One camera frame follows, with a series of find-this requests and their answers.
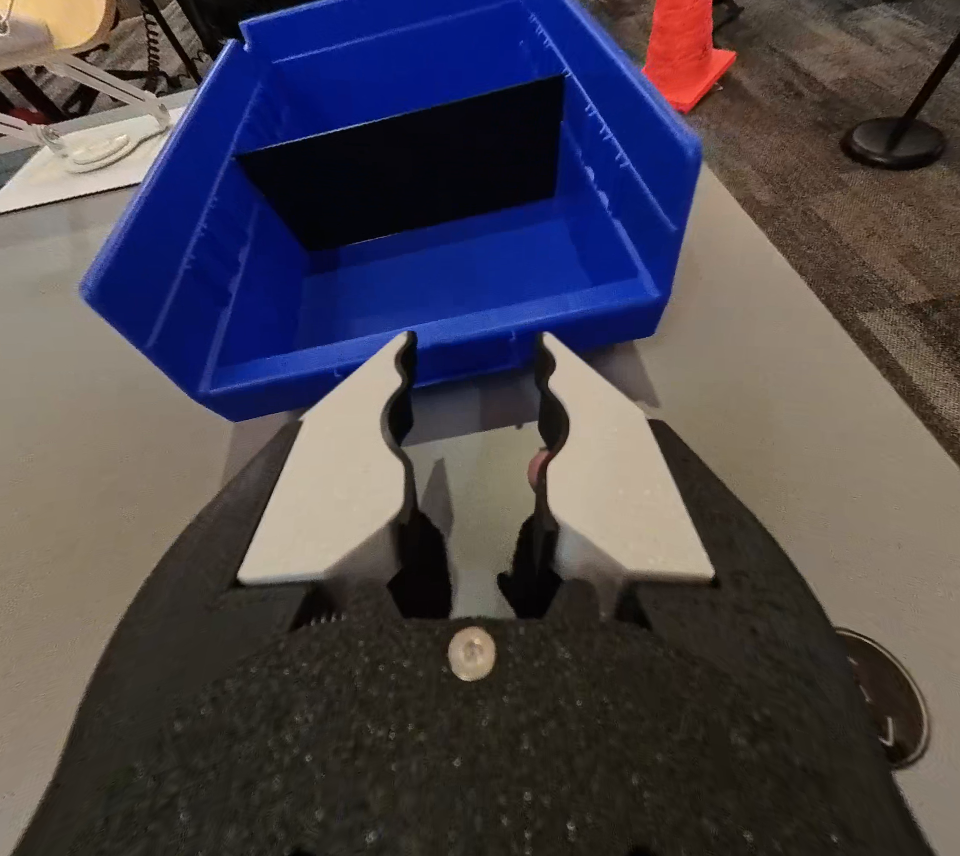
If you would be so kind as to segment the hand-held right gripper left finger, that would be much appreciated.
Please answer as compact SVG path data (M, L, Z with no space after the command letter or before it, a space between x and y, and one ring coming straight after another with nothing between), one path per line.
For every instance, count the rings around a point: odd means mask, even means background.
M243 586L385 586L406 618L449 618L444 535L403 449L418 339L402 331L306 410L236 574Z

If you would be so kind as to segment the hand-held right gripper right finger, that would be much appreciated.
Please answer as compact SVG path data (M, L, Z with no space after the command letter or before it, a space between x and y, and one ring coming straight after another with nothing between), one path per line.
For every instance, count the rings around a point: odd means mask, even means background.
M498 587L519 619L542 619L584 582L601 616L639 583L709 586L715 568L651 422L556 335L535 339L537 430L552 453Z

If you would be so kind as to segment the blue plastic bin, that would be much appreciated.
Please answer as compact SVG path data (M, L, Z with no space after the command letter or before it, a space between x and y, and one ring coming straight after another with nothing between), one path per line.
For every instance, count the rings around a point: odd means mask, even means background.
M577 0L321 0L247 20L94 258L87 306L232 421L305 408L402 331L416 384L651 336L701 142ZM310 252L235 156L550 75L548 200Z

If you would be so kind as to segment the black table grommet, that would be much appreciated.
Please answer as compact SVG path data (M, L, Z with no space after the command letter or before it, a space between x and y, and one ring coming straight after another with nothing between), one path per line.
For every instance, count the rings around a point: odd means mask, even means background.
M931 737L930 710L904 664L870 636L836 627L854 681L894 771L913 767L926 754Z

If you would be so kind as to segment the black bin divider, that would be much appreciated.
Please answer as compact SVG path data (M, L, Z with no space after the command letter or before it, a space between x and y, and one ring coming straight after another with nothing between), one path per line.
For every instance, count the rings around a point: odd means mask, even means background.
M537 78L235 158L310 252L453 223L554 196L566 81Z

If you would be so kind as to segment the black stanchion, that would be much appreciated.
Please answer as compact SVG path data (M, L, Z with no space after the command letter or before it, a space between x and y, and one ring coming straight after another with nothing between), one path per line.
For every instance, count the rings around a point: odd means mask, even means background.
M938 161L946 149L946 137L942 130L920 119L920 114L958 56L956 35L906 111L855 125L840 140L843 153L863 165L890 171L924 168Z

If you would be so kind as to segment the orange traffic cone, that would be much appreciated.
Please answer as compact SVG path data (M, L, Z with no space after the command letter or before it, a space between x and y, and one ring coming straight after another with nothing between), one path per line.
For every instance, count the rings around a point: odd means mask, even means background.
M655 0L643 73L678 112L688 113L734 64L714 46L714 0Z

